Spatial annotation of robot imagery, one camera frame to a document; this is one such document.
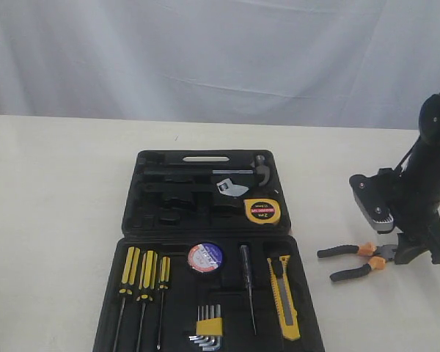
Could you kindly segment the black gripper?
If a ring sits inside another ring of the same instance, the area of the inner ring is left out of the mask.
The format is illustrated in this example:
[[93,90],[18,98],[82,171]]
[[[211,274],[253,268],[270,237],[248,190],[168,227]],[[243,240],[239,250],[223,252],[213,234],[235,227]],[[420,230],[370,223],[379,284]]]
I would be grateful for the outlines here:
[[428,249],[440,265],[440,146],[418,141],[399,176],[402,196],[393,216],[397,234],[395,265],[409,264]]

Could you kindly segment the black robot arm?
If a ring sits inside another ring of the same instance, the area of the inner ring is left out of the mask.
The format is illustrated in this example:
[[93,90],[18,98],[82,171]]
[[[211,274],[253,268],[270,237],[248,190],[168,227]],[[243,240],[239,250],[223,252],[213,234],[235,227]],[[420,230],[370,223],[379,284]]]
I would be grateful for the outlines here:
[[408,264],[425,252],[440,264],[440,95],[422,104],[419,137],[395,190],[390,205],[400,229],[395,264]]

